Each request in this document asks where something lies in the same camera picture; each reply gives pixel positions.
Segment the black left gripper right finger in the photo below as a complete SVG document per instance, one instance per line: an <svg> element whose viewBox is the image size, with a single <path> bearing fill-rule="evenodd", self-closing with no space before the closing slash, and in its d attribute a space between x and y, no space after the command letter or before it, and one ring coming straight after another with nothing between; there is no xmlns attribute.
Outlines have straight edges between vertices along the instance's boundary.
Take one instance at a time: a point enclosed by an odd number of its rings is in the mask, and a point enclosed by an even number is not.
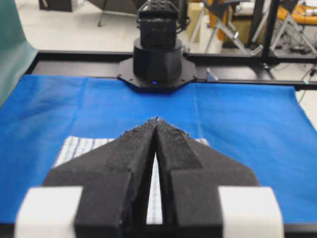
<svg viewBox="0 0 317 238"><path fill-rule="evenodd" d="M284 237L275 195L249 167L162 120L155 137L163 219L180 237Z"/></svg>

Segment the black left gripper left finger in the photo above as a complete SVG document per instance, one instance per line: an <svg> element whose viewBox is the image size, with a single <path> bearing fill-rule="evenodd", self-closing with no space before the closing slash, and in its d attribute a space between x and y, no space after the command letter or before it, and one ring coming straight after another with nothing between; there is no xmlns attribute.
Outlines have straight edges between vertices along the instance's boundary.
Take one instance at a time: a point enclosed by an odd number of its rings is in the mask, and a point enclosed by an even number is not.
<svg viewBox="0 0 317 238"><path fill-rule="evenodd" d="M154 119L118 139L63 163L32 187L16 218L18 238L119 238L141 216L135 201L147 193L154 157Z"/></svg>

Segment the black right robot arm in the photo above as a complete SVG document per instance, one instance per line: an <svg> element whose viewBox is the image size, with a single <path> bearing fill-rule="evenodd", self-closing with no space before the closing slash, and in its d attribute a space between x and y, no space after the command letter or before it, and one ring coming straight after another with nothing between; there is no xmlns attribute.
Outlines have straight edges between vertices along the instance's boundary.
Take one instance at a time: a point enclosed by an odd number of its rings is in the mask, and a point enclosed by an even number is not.
<svg viewBox="0 0 317 238"><path fill-rule="evenodd" d="M151 85L180 77L181 42L176 7L168 0L149 0L138 11L140 37L134 42L133 72Z"/></svg>

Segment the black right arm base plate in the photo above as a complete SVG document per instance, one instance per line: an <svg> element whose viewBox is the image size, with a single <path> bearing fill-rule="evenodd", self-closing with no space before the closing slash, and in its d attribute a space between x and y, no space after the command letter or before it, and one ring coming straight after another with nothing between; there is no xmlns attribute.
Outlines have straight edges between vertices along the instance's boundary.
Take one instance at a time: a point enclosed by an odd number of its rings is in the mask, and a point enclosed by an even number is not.
<svg viewBox="0 0 317 238"><path fill-rule="evenodd" d="M178 77L167 79L161 73L154 72L146 78L142 78L133 72L133 59L130 58L119 63L117 78L137 92L170 93L196 81L198 74L193 62L182 59L182 67Z"/></svg>

